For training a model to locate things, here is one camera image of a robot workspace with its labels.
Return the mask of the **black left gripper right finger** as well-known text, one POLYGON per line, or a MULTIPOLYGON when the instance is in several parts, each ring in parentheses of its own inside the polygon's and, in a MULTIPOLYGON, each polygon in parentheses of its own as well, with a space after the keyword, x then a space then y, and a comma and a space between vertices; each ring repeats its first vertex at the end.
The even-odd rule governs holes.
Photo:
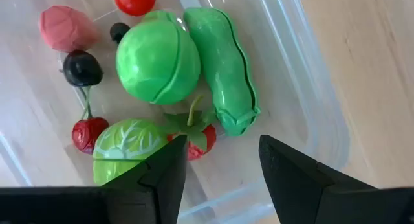
POLYGON ((281 223, 314 223, 324 190, 371 189, 350 177, 271 137, 259 139, 263 177, 281 223))

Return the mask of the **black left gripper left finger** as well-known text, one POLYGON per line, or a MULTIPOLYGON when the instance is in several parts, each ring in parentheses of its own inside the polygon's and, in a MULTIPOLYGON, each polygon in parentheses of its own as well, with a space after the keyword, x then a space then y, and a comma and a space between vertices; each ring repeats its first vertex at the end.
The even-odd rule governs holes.
POLYGON ((106 183, 110 223, 176 223, 187 169, 187 136, 179 135, 159 151, 106 183))

